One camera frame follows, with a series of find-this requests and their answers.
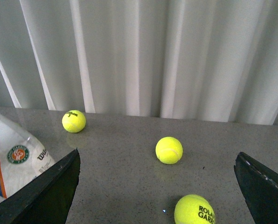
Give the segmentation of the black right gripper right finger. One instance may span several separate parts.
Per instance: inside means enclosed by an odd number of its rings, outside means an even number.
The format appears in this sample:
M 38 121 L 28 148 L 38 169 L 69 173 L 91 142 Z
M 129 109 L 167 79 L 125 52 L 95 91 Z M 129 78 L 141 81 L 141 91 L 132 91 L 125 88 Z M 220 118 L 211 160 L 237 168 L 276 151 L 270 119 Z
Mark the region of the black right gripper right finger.
M 234 172 L 250 214 L 257 224 L 278 224 L 278 173 L 244 152 Z

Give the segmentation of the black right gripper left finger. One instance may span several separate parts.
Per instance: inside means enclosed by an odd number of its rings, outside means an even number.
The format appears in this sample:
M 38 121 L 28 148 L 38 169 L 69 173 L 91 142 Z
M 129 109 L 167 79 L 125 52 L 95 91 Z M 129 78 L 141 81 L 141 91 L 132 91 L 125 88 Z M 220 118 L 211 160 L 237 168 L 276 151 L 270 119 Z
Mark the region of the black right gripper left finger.
M 0 224 L 64 224 L 79 183 L 80 155 L 73 150 L 0 203 Z

